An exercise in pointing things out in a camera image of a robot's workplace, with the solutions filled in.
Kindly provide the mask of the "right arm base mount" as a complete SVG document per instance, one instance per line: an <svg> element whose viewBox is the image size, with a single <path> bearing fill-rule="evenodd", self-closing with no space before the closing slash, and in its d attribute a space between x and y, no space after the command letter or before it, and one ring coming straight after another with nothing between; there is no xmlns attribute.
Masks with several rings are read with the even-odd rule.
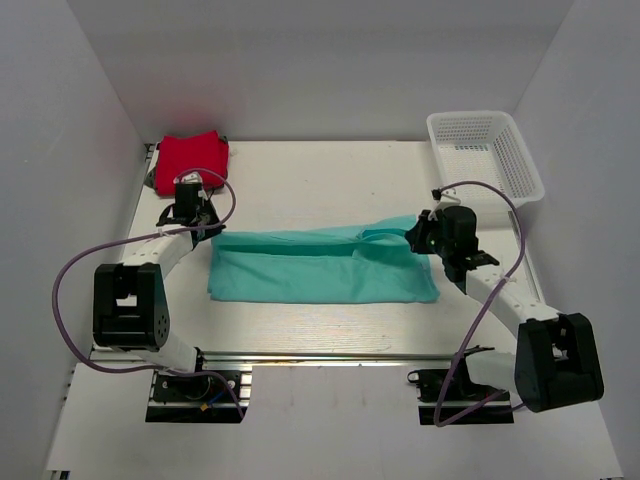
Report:
<svg viewBox="0 0 640 480"><path fill-rule="evenodd" d="M495 353L495 349L476 346L465 351L445 394L441 420L446 420L497 392L497 389L491 386L473 384L469 377L466 359L473 354L484 352ZM435 407L447 371L448 368L426 368L413 370L407 374L407 382L417 388L418 416L421 426L434 426ZM513 423L514 407L511 405L510 394L504 392L492 402L487 402L480 409L456 420L454 425Z"/></svg>

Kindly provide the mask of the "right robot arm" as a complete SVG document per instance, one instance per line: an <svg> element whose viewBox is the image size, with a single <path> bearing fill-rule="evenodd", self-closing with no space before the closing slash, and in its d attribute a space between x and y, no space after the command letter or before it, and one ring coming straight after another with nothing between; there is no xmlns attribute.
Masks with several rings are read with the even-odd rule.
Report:
<svg viewBox="0 0 640 480"><path fill-rule="evenodd" d="M448 206L422 211L405 235L413 253L438 256L446 278L480 303L479 319L494 315L516 340L514 353L504 353L473 347L473 335L466 334L436 403L444 403L451 387L466 399L490 388L482 404L513 392L535 413L601 399L605 385L589 319L562 313L519 287L496 258L480 249L476 227L472 209Z"/></svg>

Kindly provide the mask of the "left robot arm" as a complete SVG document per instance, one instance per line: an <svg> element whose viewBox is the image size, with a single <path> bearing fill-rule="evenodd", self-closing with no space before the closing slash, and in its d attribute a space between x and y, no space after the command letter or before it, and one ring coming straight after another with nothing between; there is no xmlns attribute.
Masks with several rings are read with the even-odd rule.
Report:
<svg viewBox="0 0 640 480"><path fill-rule="evenodd" d="M199 175L175 185L175 201L161 213L157 227L158 237L123 261L96 269L93 339L101 347L179 372L177 387L199 399L209 392L212 377L198 366L199 350L171 331L164 286L183 257L224 229Z"/></svg>

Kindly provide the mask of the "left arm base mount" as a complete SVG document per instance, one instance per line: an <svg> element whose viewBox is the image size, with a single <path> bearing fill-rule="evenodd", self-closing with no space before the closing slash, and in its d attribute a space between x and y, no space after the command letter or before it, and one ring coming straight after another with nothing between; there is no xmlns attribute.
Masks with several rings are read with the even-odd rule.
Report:
<svg viewBox="0 0 640 480"><path fill-rule="evenodd" d="M147 423L240 424L248 408L248 373L221 370L210 376L183 378L155 374L146 408Z"/></svg>

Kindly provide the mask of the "teal t-shirt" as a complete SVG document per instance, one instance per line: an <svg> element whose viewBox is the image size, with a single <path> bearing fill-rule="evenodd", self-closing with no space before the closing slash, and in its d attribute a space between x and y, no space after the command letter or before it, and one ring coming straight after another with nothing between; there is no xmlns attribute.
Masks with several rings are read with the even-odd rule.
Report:
<svg viewBox="0 0 640 480"><path fill-rule="evenodd" d="M279 304L434 303L428 257L405 239L414 216L305 231L228 232L212 240L211 299Z"/></svg>

